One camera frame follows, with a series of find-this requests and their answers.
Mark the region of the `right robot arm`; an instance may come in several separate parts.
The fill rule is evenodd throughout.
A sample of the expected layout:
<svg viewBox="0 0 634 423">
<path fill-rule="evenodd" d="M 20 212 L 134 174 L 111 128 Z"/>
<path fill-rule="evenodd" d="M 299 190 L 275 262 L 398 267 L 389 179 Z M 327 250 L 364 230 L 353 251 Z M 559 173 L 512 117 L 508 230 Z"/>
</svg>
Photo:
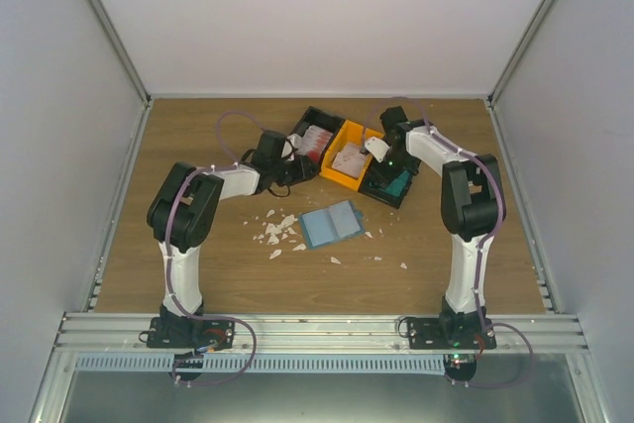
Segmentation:
<svg viewBox="0 0 634 423">
<path fill-rule="evenodd" d="M 452 265 L 438 332 L 443 344 L 459 349 L 486 327 L 486 260 L 506 214 L 497 159 L 459 147 L 427 118 L 410 121 L 400 106 L 386 109 L 379 120 L 384 136 L 363 139 L 375 188 L 417 174 L 422 163 L 441 178 L 441 219 L 452 239 Z"/>
</svg>

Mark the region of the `blue card holder wallet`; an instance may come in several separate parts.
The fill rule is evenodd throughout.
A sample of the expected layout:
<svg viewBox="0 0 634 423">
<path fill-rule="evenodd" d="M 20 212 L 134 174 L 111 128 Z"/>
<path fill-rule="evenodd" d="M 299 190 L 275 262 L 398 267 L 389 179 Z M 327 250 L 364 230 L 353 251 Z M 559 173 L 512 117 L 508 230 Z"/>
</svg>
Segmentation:
<svg viewBox="0 0 634 423">
<path fill-rule="evenodd" d="M 318 249 L 362 235 L 366 229 L 363 214 L 351 200 L 317 209 L 299 217 L 308 249 Z"/>
</svg>

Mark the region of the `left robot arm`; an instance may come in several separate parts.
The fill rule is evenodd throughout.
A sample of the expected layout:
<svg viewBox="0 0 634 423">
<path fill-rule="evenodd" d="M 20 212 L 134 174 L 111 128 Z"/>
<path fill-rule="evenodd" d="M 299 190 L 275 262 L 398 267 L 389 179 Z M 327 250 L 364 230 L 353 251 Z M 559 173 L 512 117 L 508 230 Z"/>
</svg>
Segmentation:
<svg viewBox="0 0 634 423">
<path fill-rule="evenodd" d="M 293 135 L 262 132 L 257 146 L 226 167 L 177 162 L 147 214 L 163 259 L 165 295 L 150 333 L 183 348 L 201 342 L 204 301 L 199 257 L 221 201 L 286 189 L 319 173 L 319 162 L 299 151 Z"/>
</svg>

